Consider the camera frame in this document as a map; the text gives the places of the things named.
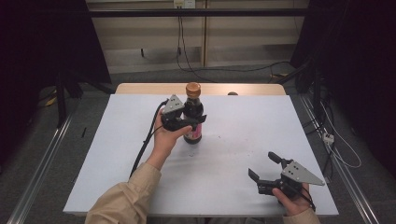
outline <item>metal rail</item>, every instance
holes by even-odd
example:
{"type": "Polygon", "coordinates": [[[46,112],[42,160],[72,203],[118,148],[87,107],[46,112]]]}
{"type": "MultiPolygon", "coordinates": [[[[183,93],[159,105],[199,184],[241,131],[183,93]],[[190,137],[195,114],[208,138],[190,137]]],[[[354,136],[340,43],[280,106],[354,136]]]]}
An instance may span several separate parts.
{"type": "Polygon", "coordinates": [[[303,17],[329,15],[333,10],[322,8],[170,8],[170,9],[91,9],[90,11],[37,11],[38,15],[111,17],[303,17]]]}
{"type": "Polygon", "coordinates": [[[77,110],[78,103],[79,102],[76,102],[71,112],[69,113],[69,116],[66,118],[64,124],[59,129],[56,129],[55,134],[53,135],[52,140],[49,143],[49,146],[47,147],[43,158],[41,159],[41,162],[35,170],[35,173],[33,174],[27,188],[20,197],[20,200],[15,206],[14,211],[12,212],[7,224],[22,224],[26,219],[30,208],[32,207],[32,204],[35,201],[35,196],[40,190],[40,187],[46,177],[50,165],[55,158],[55,155],[58,151],[60,144],[62,143],[62,140],[64,139],[64,135],[66,134],[71,119],[77,110]]]}
{"type": "MultiPolygon", "coordinates": [[[[313,105],[310,99],[307,96],[302,95],[300,95],[300,99],[303,102],[304,108],[309,118],[313,120],[315,128],[318,128],[319,124],[318,121],[315,119],[314,111],[312,111],[313,105]]],[[[321,139],[322,131],[318,131],[318,135],[321,139]]],[[[330,153],[331,151],[329,146],[326,146],[326,150],[328,153],[330,153]]],[[[336,148],[334,149],[334,152],[337,153],[338,156],[341,158],[341,155],[336,148]]],[[[368,199],[361,190],[361,187],[359,187],[352,173],[350,173],[348,167],[340,162],[337,158],[335,158],[334,154],[332,154],[332,161],[334,162],[334,166],[337,169],[339,175],[341,176],[341,179],[343,180],[346,189],[352,198],[352,201],[361,213],[361,217],[363,218],[364,222],[367,224],[379,224],[380,222],[375,215],[373,207],[370,205],[368,199]]]]}

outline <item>bottle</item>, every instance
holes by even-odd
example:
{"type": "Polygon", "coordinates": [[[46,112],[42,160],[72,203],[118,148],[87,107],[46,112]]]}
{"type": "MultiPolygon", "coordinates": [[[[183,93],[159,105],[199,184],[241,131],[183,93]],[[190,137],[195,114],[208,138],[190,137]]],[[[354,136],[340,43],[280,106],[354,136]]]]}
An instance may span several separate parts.
{"type": "MultiPolygon", "coordinates": [[[[204,114],[204,106],[199,99],[201,95],[201,85],[196,82],[190,82],[186,86],[187,101],[184,103],[184,119],[197,119],[204,114]]],[[[184,135],[184,140],[189,144],[197,144],[202,139],[202,123],[197,125],[195,131],[184,135]]]]}

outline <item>cable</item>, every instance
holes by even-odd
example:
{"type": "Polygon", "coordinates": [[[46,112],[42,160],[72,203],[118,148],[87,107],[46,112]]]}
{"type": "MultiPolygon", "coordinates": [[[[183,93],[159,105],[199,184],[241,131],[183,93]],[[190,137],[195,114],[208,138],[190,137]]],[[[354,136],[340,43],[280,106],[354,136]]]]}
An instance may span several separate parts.
{"type": "Polygon", "coordinates": [[[330,121],[329,118],[329,114],[327,113],[326,110],[324,110],[327,119],[329,120],[330,125],[332,126],[334,132],[346,143],[346,145],[352,150],[352,152],[356,155],[356,157],[359,160],[359,165],[350,165],[349,163],[347,163],[346,161],[344,161],[339,155],[337,155],[337,153],[334,152],[334,150],[331,148],[331,146],[329,145],[329,143],[327,143],[327,145],[329,146],[330,151],[333,153],[334,157],[337,158],[339,161],[341,161],[344,165],[350,167],[350,168],[359,168],[361,167],[361,158],[359,157],[358,153],[356,153],[356,151],[353,149],[353,147],[341,136],[341,134],[339,132],[337,132],[337,130],[334,128],[334,126],[332,125],[332,122],[330,121]]]}
{"type": "Polygon", "coordinates": [[[183,19],[181,17],[178,17],[178,41],[177,41],[177,49],[180,49],[180,37],[182,39],[183,42],[183,51],[184,51],[184,56],[186,58],[187,61],[187,65],[189,66],[190,69],[185,69],[182,68],[180,66],[179,60],[178,60],[178,51],[177,51],[177,66],[180,68],[180,70],[185,71],[185,72],[193,72],[198,78],[201,78],[203,80],[206,81],[210,81],[210,82],[215,82],[214,80],[208,79],[208,78],[204,78],[201,76],[198,76],[195,72],[199,72],[199,71],[226,71],[226,72],[254,72],[254,71],[260,71],[266,68],[270,68],[271,69],[271,79],[272,80],[272,76],[274,76],[274,74],[272,73],[272,67],[274,65],[277,64],[281,64],[281,63],[290,63],[287,61],[282,61],[282,62],[277,62],[277,63],[272,63],[270,65],[266,65],[264,67],[260,67],[260,68],[253,68],[253,69],[245,69],[245,70],[239,70],[239,69],[227,69],[227,68],[199,68],[199,69],[192,69],[190,62],[189,62],[189,58],[187,56],[187,51],[186,51],[186,44],[184,41],[184,27],[183,27],[183,19]]]}
{"type": "Polygon", "coordinates": [[[163,105],[166,105],[166,103],[168,103],[168,100],[160,103],[160,105],[158,105],[158,107],[157,107],[157,110],[155,111],[154,119],[152,120],[150,129],[148,131],[148,136],[146,137],[146,140],[143,141],[143,146],[142,146],[142,148],[140,148],[139,154],[137,154],[136,160],[134,161],[134,167],[132,168],[131,174],[129,175],[130,178],[131,178],[132,174],[134,173],[134,171],[136,170],[137,165],[139,164],[140,159],[142,158],[143,153],[145,152],[145,149],[149,144],[149,140],[151,139],[151,136],[154,135],[155,132],[157,132],[157,130],[159,130],[162,127],[162,126],[160,126],[157,129],[155,129],[154,132],[152,132],[152,129],[153,129],[154,123],[155,123],[155,119],[157,118],[157,114],[160,111],[161,107],[163,105]]]}
{"type": "Polygon", "coordinates": [[[300,191],[298,191],[298,190],[295,189],[295,188],[292,188],[290,185],[288,185],[288,184],[286,184],[286,183],[285,183],[285,187],[288,188],[288,189],[290,189],[290,190],[292,190],[294,193],[298,194],[298,195],[299,195],[300,197],[302,197],[304,200],[306,200],[307,202],[309,202],[309,204],[311,205],[312,210],[314,210],[314,212],[317,210],[317,207],[314,205],[314,201],[312,200],[312,196],[311,196],[311,194],[309,193],[309,191],[308,191],[306,188],[302,187],[302,189],[303,189],[306,193],[308,193],[309,199],[308,199],[305,195],[303,195],[300,191]]]}
{"type": "Polygon", "coordinates": [[[190,62],[189,62],[189,58],[187,57],[186,43],[184,42],[183,19],[181,19],[181,17],[178,17],[178,41],[177,41],[177,49],[180,48],[180,31],[181,31],[181,38],[182,38],[182,41],[183,41],[184,56],[185,56],[185,58],[186,58],[187,65],[189,66],[190,70],[183,69],[183,68],[180,66],[180,63],[179,63],[179,61],[178,61],[178,53],[177,53],[177,65],[178,65],[178,67],[179,67],[182,71],[192,72],[196,77],[198,77],[198,78],[200,78],[200,79],[203,79],[203,80],[206,80],[206,81],[209,81],[209,82],[213,82],[213,83],[217,83],[216,81],[211,80],[211,79],[209,79],[209,78],[205,78],[205,77],[199,76],[199,75],[196,74],[195,71],[191,68],[190,62]]]}

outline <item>beige jacket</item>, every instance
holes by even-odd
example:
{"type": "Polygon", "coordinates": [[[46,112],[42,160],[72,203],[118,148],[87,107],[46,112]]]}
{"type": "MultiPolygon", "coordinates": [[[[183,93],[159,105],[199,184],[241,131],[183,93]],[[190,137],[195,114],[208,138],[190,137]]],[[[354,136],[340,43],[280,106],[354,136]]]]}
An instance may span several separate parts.
{"type": "MultiPolygon", "coordinates": [[[[161,173],[142,163],[128,183],[119,183],[105,192],[88,212],[85,223],[146,223],[149,201],[160,182],[161,173]]],[[[294,217],[283,217],[285,224],[318,224],[312,209],[294,217]]]]}

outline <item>table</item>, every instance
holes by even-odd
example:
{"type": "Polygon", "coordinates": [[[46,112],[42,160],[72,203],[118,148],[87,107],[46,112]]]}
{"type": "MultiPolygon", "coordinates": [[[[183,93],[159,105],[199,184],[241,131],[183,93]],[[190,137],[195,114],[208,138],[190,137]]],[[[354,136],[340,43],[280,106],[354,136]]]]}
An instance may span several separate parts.
{"type": "MultiPolygon", "coordinates": [[[[64,208],[66,213],[86,215],[108,188],[127,181],[155,108],[171,92],[183,100],[185,85],[119,86],[110,98],[64,208]]],[[[201,100],[207,113],[203,139],[193,146],[178,139],[162,169],[163,177],[153,195],[150,216],[282,215],[284,209],[276,198],[259,195],[256,184],[248,177],[248,168],[251,168],[263,179],[280,178],[280,165],[267,158],[269,149],[285,159],[297,160],[324,179],[291,100],[281,86],[203,83],[201,100]],[[224,95],[230,91],[240,95],[224,95]]],[[[141,161],[148,155],[146,152],[141,161]]],[[[312,186],[310,191],[318,215],[338,214],[327,186],[312,186]]]]}

